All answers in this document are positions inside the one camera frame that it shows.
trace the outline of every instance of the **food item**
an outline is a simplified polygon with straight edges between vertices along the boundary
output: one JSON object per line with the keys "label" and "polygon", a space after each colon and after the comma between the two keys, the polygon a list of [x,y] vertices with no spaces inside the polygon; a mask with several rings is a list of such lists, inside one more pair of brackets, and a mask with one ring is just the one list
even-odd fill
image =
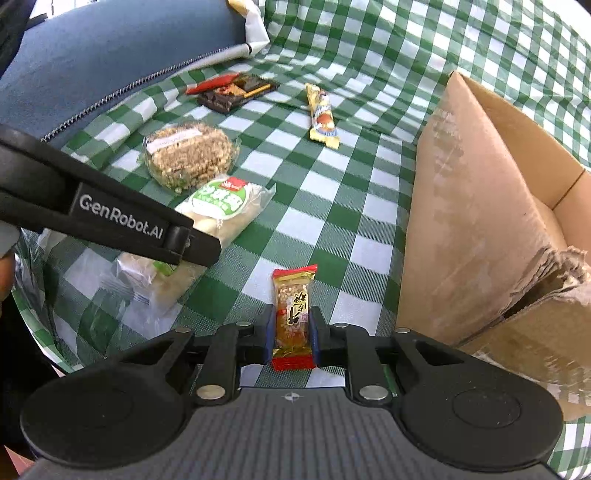
{"label": "food item", "polygon": [[318,265],[293,270],[274,270],[277,299],[275,349],[272,365],[276,370],[314,368],[308,336],[310,284]]}
{"label": "food item", "polygon": [[160,185],[181,193],[226,173],[238,150],[221,129],[188,122],[148,136],[143,159]]}
{"label": "food item", "polygon": [[[229,113],[250,100],[277,88],[276,83],[248,73],[241,73],[234,79],[228,75],[223,75],[221,78],[228,83],[205,92],[201,91],[202,86],[199,84],[194,89],[188,89],[187,94],[191,95],[192,92],[198,91],[200,92],[197,94],[199,103],[216,112]],[[204,83],[206,86],[217,85],[216,79],[210,79]]]}
{"label": "food item", "polygon": [[[220,176],[179,204],[176,210],[193,219],[193,227],[220,239],[222,251],[265,209],[275,194],[227,175]],[[178,266],[124,253],[117,259],[118,276],[131,284],[134,296],[165,313],[207,270],[189,262]]]}
{"label": "food item", "polygon": [[328,94],[311,83],[306,83],[306,94],[312,112],[310,138],[318,142],[324,142],[329,148],[338,149],[340,139],[335,127],[335,119],[332,116]]}

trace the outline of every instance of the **yellow snack wrapper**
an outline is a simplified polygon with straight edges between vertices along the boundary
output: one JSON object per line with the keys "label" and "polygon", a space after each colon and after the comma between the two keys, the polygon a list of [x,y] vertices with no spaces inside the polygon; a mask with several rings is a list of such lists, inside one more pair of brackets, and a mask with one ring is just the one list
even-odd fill
{"label": "yellow snack wrapper", "polygon": [[323,142],[329,148],[338,149],[340,139],[332,116],[328,93],[317,85],[306,83],[306,94],[312,113],[310,139]]}

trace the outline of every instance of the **zipper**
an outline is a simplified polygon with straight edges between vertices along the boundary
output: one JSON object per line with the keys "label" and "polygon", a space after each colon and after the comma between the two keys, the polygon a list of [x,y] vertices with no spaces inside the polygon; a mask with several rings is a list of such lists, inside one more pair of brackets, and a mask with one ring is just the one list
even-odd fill
{"label": "zipper", "polygon": [[145,83],[148,83],[152,80],[154,80],[155,78],[158,78],[162,75],[165,75],[167,73],[171,73],[175,70],[180,70],[188,65],[191,65],[192,63],[199,61],[199,60],[203,60],[205,57],[209,57],[210,55],[215,55],[216,53],[220,53],[224,50],[227,50],[229,48],[232,47],[224,47],[224,48],[219,48],[217,50],[213,50],[209,53],[204,53],[198,57],[195,57],[193,59],[189,59],[189,60],[185,60],[182,61],[181,63],[177,63],[176,65],[172,65],[170,67],[167,67],[165,69],[159,70],[157,72],[151,73],[150,75],[147,75],[145,77],[142,77],[132,83],[128,83],[126,86],[124,86],[123,88],[120,88],[119,90],[114,91],[113,93],[110,93],[106,96],[104,96],[102,99],[100,99],[98,102],[93,103],[92,105],[90,105],[89,107],[85,108],[84,110],[82,110],[81,112],[78,112],[77,114],[71,116],[68,120],[66,120],[65,122],[63,122],[61,125],[59,125],[58,127],[54,128],[51,132],[49,132],[48,134],[45,134],[45,136],[43,136],[43,138],[41,139],[42,142],[49,142],[51,140],[53,140],[56,136],[58,136],[59,134],[61,134],[62,132],[64,132],[67,128],[71,127],[72,125],[74,125],[78,120],[83,119],[84,117],[86,117],[87,115],[90,115],[92,112],[94,112],[97,108],[102,107],[103,105],[106,105],[107,103],[116,100],[118,98],[120,98],[122,95],[125,95],[126,93],[130,92],[131,90],[135,89],[136,87],[139,87]]}

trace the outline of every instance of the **blue cushion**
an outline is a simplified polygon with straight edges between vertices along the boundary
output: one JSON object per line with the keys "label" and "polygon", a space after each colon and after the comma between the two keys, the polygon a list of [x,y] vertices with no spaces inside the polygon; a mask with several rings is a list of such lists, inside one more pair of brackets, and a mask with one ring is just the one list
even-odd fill
{"label": "blue cushion", "polygon": [[[25,33],[19,53],[0,79],[0,123],[42,137],[134,80],[244,42],[244,19],[226,0],[90,4]],[[121,99],[77,122],[51,144],[62,147]]]}

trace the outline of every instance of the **metal screw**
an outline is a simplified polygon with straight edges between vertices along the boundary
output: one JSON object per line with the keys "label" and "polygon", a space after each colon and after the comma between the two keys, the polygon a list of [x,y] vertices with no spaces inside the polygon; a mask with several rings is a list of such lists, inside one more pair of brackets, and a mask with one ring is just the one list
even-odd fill
{"label": "metal screw", "polygon": [[218,400],[226,394],[221,385],[204,385],[197,389],[197,396],[204,400]]}
{"label": "metal screw", "polygon": [[365,400],[378,401],[383,400],[388,396],[388,390],[379,385],[367,385],[359,390],[359,395]]}

